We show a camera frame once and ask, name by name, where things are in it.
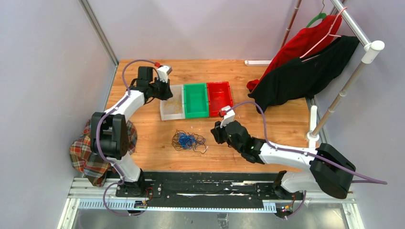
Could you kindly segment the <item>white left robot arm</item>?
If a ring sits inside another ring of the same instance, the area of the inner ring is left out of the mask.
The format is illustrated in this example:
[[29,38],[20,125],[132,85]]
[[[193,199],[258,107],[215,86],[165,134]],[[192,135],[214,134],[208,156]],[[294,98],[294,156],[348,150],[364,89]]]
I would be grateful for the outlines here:
[[104,112],[91,117],[91,150],[108,162],[120,175],[119,186],[127,187],[135,197],[146,192],[143,171],[131,159],[129,152],[128,119],[152,98],[168,100],[173,96],[169,74],[172,68],[140,66],[124,96]]

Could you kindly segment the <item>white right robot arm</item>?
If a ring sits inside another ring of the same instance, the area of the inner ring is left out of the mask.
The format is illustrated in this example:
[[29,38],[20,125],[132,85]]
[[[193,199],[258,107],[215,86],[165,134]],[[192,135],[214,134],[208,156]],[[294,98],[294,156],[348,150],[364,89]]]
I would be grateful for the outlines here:
[[250,163],[300,169],[300,172],[282,170],[278,173],[273,183],[273,193],[277,198],[285,199],[291,193],[308,190],[321,190],[337,199],[345,199],[348,195],[356,167],[330,144],[299,148],[267,143],[264,139],[252,137],[238,121],[225,126],[217,121],[211,133],[216,143],[227,143]]

